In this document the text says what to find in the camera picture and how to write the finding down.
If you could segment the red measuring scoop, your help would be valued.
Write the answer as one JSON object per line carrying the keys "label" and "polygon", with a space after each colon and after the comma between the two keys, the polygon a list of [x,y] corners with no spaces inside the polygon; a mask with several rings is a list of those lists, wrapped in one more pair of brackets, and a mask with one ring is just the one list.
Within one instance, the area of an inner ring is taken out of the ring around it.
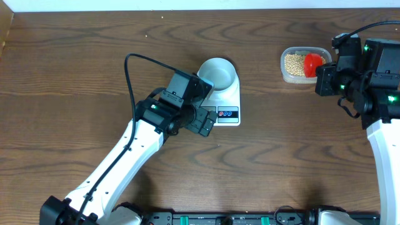
{"label": "red measuring scoop", "polygon": [[309,53],[304,59],[304,74],[307,78],[316,77],[316,68],[324,64],[323,58],[316,53]]}

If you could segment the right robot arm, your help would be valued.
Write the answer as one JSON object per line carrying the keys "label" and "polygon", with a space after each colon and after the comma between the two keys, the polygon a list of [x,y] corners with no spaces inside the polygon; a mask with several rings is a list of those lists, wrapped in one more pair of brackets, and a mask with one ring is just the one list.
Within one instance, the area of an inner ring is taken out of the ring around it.
{"label": "right robot arm", "polygon": [[316,68],[315,92],[353,104],[372,147],[381,224],[399,224],[399,42],[356,35],[332,39],[337,61]]}

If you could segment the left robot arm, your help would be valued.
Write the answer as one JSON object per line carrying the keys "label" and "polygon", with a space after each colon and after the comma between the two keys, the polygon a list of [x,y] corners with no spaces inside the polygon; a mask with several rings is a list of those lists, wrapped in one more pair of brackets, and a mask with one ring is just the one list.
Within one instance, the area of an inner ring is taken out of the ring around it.
{"label": "left robot arm", "polygon": [[141,224],[137,209],[116,204],[128,184],[169,136],[186,128],[206,137],[217,118],[217,109],[202,101],[139,101],[122,137],[93,173],[65,199],[46,200],[40,224]]}

